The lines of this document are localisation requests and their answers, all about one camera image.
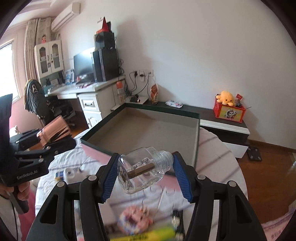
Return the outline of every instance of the bed sheet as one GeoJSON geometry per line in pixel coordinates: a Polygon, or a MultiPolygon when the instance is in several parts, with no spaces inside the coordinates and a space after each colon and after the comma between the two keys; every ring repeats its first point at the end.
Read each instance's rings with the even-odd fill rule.
{"type": "MultiPolygon", "coordinates": [[[[80,137],[85,133],[86,131],[76,136],[75,140],[77,145],[73,150],[55,156],[54,161],[49,165],[49,174],[40,178],[36,193],[36,215],[57,183],[57,181],[54,180],[56,172],[63,171],[67,167],[80,167],[81,170],[86,170],[90,175],[92,175],[96,174],[102,165],[99,160],[87,156],[83,151],[80,144],[80,137]]],[[[107,202],[117,218],[128,206],[147,206],[150,209],[152,218],[154,219],[154,224],[150,227],[150,229],[167,226],[171,221],[173,209],[184,210],[184,215],[191,217],[194,208],[193,204],[189,204],[188,201],[183,198],[180,191],[154,185],[141,192],[128,195],[122,190],[118,180],[116,180],[111,197],[107,202]]],[[[81,236],[81,224],[79,220],[78,222],[75,220],[75,222],[77,235],[81,236]]]]}

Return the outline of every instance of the red box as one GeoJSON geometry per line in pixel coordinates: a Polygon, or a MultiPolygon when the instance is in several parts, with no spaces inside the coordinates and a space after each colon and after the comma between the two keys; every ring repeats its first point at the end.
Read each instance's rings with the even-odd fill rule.
{"type": "Polygon", "coordinates": [[[216,118],[235,121],[239,123],[242,123],[244,113],[246,112],[246,109],[242,105],[241,107],[222,105],[221,103],[218,103],[216,99],[213,110],[216,118]]]}

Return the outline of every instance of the cable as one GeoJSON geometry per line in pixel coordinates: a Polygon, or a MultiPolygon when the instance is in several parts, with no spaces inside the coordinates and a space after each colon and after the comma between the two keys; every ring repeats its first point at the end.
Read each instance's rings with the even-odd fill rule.
{"type": "Polygon", "coordinates": [[[13,210],[13,214],[15,216],[15,229],[17,231],[17,217],[15,215],[15,207],[13,206],[12,202],[11,202],[11,206],[12,206],[12,210],[13,210]]]}
{"type": "Polygon", "coordinates": [[[136,71],[130,72],[129,73],[129,77],[133,83],[133,89],[131,91],[135,91],[137,89],[137,82],[136,82],[136,74],[138,75],[138,73],[136,71]],[[135,82],[133,81],[133,79],[131,78],[131,73],[135,73],[135,82]]]}
{"type": "Polygon", "coordinates": [[[138,92],[137,94],[134,94],[134,95],[138,95],[138,94],[140,94],[140,93],[146,88],[146,86],[147,86],[148,83],[149,83],[149,75],[150,75],[150,73],[148,74],[147,83],[145,84],[144,88],[143,88],[140,92],[138,92]]]}
{"type": "Polygon", "coordinates": [[[150,75],[150,72],[149,72],[149,74],[148,74],[148,80],[147,80],[147,82],[148,82],[148,84],[147,84],[147,95],[148,95],[148,99],[149,99],[149,93],[148,93],[148,88],[149,88],[149,75],[150,75]]]}
{"type": "Polygon", "coordinates": [[[123,61],[122,58],[119,58],[119,53],[118,53],[118,49],[117,49],[117,45],[116,44],[115,44],[115,48],[116,48],[117,59],[118,59],[118,72],[119,72],[119,76],[121,76],[121,75],[124,74],[124,69],[122,68],[122,65],[123,65],[124,61],[123,61]]]}
{"type": "Polygon", "coordinates": [[[4,198],[4,199],[6,199],[6,200],[8,200],[8,199],[9,199],[9,198],[6,198],[6,197],[2,196],[1,194],[0,194],[0,196],[1,196],[1,197],[3,197],[3,198],[4,198]]]}

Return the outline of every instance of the curtain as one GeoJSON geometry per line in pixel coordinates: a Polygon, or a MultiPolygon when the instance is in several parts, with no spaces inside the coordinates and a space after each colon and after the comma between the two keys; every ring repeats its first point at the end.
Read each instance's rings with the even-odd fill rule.
{"type": "Polygon", "coordinates": [[[29,20],[26,26],[24,42],[27,80],[37,79],[34,63],[34,47],[37,44],[41,44],[43,36],[46,36],[46,42],[51,41],[51,18],[29,20]]]}
{"type": "Polygon", "coordinates": [[[24,54],[25,54],[25,70],[27,80],[37,79],[34,63],[34,47],[36,44],[36,31],[38,19],[29,20],[26,26],[24,54]]]}

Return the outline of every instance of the ceiling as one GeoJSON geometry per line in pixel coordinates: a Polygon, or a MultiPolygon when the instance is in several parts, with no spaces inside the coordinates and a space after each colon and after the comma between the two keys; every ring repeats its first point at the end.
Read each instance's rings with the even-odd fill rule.
{"type": "Polygon", "coordinates": [[[56,17],[73,0],[32,0],[11,22],[9,28],[25,24],[30,19],[56,17]]]}

